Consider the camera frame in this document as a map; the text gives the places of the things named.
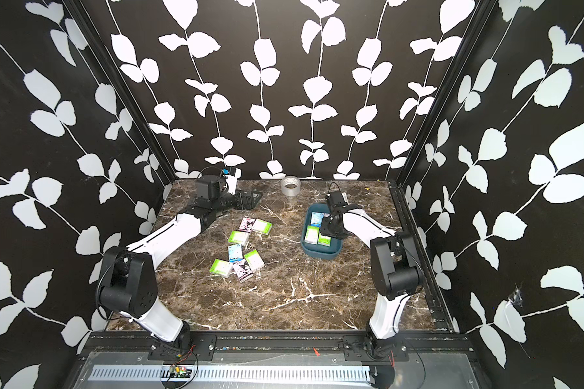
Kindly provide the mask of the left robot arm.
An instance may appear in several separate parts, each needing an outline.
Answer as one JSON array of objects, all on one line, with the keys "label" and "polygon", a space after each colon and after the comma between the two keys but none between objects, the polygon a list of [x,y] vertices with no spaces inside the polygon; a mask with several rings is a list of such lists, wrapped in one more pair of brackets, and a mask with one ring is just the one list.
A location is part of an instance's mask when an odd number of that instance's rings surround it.
[{"label": "left robot arm", "polygon": [[107,249],[95,292],[96,309],[134,320],[160,342],[188,348],[190,325],[160,300],[157,267],[184,243],[207,230],[217,217],[232,209],[251,210],[262,196],[259,191],[236,191],[213,199],[198,197],[149,236],[127,247]]}]

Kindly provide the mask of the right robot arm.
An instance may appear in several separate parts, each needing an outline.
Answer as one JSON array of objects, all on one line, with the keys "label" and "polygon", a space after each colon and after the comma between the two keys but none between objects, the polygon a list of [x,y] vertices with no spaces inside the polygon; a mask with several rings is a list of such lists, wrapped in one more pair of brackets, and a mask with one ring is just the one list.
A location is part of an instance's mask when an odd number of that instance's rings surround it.
[{"label": "right robot arm", "polygon": [[321,233],[338,239],[354,235],[368,246],[371,279],[377,291],[369,328],[378,340],[398,334],[406,304],[423,283],[417,258],[407,251],[402,237],[371,218],[360,206],[344,203],[329,206]]}]

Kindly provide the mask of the teal storage box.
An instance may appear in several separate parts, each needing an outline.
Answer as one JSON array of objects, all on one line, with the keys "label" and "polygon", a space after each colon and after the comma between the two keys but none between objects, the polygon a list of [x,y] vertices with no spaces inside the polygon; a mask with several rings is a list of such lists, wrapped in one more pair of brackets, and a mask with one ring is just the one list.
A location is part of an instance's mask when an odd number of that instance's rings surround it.
[{"label": "teal storage box", "polygon": [[303,252],[316,259],[333,260],[342,250],[342,240],[321,233],[321,226],[328,221],[326,204],[312,204],[307,212],[301,234]]}]

